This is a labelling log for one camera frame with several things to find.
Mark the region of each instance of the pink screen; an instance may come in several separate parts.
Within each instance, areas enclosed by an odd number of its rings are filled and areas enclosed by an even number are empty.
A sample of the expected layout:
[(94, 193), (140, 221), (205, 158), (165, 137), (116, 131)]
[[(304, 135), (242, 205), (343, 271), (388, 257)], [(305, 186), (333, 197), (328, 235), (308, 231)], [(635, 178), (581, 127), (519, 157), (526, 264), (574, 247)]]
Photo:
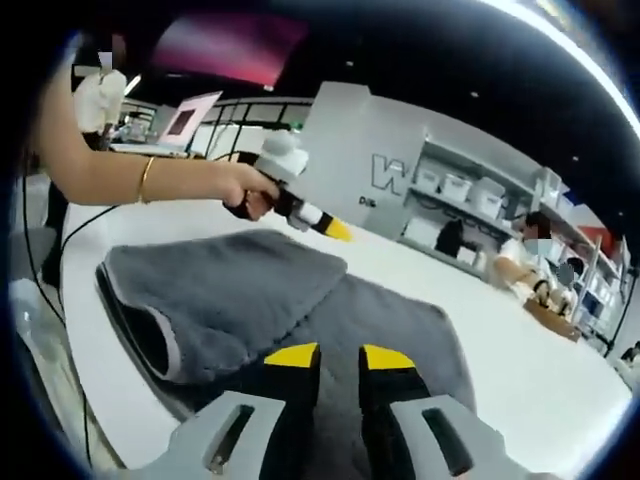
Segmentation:
[(152, 63), (272, 87), (306, 35), (304, 24), (274, 15), (190, 14), (160, 38)]

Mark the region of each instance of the ceiling light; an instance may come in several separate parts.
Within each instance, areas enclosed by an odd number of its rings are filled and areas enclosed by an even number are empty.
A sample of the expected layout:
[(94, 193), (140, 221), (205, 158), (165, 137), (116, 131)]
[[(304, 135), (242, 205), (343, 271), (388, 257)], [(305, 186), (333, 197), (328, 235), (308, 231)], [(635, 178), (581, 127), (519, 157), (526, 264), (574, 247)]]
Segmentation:
[(584, 50), (582, 50), (573, 40), (554, 27), (547, 20), (537, 15), (527, 7), (516, 2), (505, 2), (504, 0), (478, 0), (486, 5), (497, 8), (504, 13), (517, 18), (518, 20), (535, 28), (565, 52), (576, 59), (587, 71), (598, 81), (598, 83), (609, 94), (613, 102), (620, 109), (622, 115), (631, 125), (634, 133), (640, 140), (640, 121), (636, 117), (633, 108), (622, 93), (618, 90), (613, 81), (607, 76), (604, 70), (598, 65)]
[(136, 88), (136, 85), (138, 85), (140, 83), (140, 80), (142, 80), (142, 76), (140, 75), (136, 75), (133, 80), (131, 80), (129, 82), (129, 84), (127, 85), (127, 88), (124, 89), (124, 96), (126, 97), (127, 95), (129, 95), (131, 93), (131, 90), (133, 90), (134, 88)]

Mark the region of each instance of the table surface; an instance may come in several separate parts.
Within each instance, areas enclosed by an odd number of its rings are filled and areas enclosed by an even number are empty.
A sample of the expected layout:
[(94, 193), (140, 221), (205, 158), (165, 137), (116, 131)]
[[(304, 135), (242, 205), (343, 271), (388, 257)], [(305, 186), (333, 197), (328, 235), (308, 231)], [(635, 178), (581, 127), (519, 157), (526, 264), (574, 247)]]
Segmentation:
[[(71, 205), (65, 235), (104, 207)], [(163, 452), (178, 421), (130, 361), (100, 300), (95, 268), (121, 244), (204, 238), (274, 228), (338, 255), (349, 272), (442, 307), (458, 333), (474, 383), (478, 416), (505, 438), (526, 468), (575, 478), (606, 442), (631, 402), (616, 372), (586, 343), (539, 325), (515, 297), (417, 251), (354, 228), (352, 243), (301, 233), (269, 214), (250, 223), (219, 202), (158, 202), (120, 207), (69, 241), (62, 298), (71, 352), (93, 412), (129, 468)]]

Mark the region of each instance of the gold bracelet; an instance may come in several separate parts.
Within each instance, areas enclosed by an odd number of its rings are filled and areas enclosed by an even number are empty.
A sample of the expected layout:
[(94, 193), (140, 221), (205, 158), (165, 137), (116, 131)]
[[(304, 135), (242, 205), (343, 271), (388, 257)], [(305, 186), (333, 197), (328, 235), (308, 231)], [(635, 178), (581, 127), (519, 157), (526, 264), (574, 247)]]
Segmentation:
[(147, 160), (147, 164), (144, 167), (144, 171), (142, 172), (142, 176), (140, 177), (140, 183), (138, 184), (138, 202), (140, 203), (149, 203), (149, 200), (146, 199), (144, 195), (144, 185), (147, 182), (147, 177), (149, 176), (149, 170), (151, 169), (151, 164), (156, 159), (156, 157), (151, 157)]

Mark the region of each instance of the wooden tray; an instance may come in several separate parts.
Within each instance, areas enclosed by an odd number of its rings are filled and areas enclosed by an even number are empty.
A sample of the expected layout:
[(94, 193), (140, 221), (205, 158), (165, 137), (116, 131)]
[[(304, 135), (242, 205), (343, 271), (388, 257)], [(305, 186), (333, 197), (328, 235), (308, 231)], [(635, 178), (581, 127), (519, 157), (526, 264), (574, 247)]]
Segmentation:
[(557, 333), (572, 342), (577, 342), (580, 338), (580, 331), (571, 325), (565, 318), (557, 313), (540, 305), (536, 300), (530, 298), (524, 304), (524, 309), (544, 327)]

